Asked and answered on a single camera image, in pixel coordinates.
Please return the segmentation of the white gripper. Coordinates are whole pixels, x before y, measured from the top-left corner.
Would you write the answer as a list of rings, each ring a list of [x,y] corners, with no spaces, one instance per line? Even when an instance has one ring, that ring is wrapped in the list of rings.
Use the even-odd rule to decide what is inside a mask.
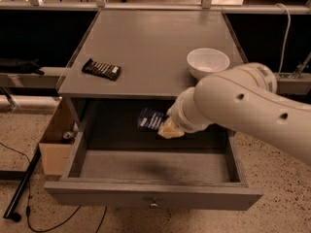
[[[168,109],[168,118],[158,129],[158,134],[165,139],[179,138],[186,133],[205,130],[212,121],[204,116],[194,103],[194,88],[183,91]]]

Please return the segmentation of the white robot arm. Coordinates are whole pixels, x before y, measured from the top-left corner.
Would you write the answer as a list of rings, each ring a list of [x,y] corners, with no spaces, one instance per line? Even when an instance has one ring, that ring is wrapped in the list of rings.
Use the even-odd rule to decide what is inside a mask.
[[[158,134],[166,139],[211,124],[256,137],[311,164],[311,105],[276,93],[269,68],[249,63],[207,75],[183,91]]]

